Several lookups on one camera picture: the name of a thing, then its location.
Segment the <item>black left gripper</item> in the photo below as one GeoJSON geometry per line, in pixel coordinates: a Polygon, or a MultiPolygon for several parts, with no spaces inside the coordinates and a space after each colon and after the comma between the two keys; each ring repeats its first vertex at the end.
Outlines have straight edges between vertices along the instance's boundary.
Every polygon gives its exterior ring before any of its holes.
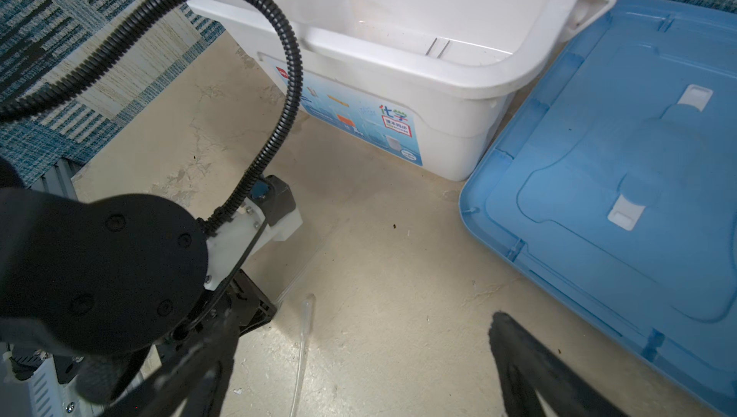
{"type": "Polygon", "coordinates": [[[201,338],[213,328],[218,321],[228,315],[234,315],[237,322],[238,336],[245,336],[256,329],[269,324],[278,308],[251,280],[243,270],[238,271],[228,285],[228,289],[220,300],[200,316],[199,322],[189,328],[186,322],[178,328],[172,336],[163,340],[157,346],[157,355],[161,363],[174,357],[184,348],[186,342],[194,338],[201,338]]]}

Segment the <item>white plastic bin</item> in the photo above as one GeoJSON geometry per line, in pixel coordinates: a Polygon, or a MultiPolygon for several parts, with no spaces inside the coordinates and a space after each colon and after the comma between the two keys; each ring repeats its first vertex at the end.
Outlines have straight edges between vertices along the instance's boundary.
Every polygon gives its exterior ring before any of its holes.
{"type": "Polygon", "coordinates": [[[514,95],[617,0],[274,0],[304,70],[301,108],[463,181],[514,95]]]}

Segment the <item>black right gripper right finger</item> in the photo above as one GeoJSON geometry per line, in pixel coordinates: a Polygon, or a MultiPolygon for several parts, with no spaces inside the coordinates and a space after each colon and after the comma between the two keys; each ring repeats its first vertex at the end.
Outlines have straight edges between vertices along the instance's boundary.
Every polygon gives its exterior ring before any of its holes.
{"type": "Polygon", "coordinates": [[[611,401],[504,312],[492,317],[489,347],[509,416],[622,416],[611,401]]]}

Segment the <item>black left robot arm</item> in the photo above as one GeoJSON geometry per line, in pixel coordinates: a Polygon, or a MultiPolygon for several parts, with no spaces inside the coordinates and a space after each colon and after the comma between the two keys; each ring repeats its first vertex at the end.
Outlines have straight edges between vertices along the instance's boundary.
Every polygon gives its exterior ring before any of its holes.
{"type": "MultiPolygon", "coordinates": [[[[82,94],[187,1],[145,0],[72,72],[4,102],[2,122],[82,94]]],[[[301,225],[289,186],[265,173],[299,113],[301,49],[274,0],[241,1],[274,28],[287,90],[271,136],[208,219],[152,194],[82,203],[33,191],[1,166],[1,338],[80,358],[75,389],[107,416],[219,415],[241,336],[276,314],[243,266],[301,225]]]]}

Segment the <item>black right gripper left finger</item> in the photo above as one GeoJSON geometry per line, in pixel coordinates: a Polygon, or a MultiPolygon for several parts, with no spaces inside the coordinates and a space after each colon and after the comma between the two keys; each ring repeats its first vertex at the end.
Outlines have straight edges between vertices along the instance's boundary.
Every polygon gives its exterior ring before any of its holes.
{"type": "Polygon", "coordinates": [[[164,363],[143,384],[108,407],[105,416],[219,416],[239,340],[235,315],[215,320],[199,338],[164,363]]]}

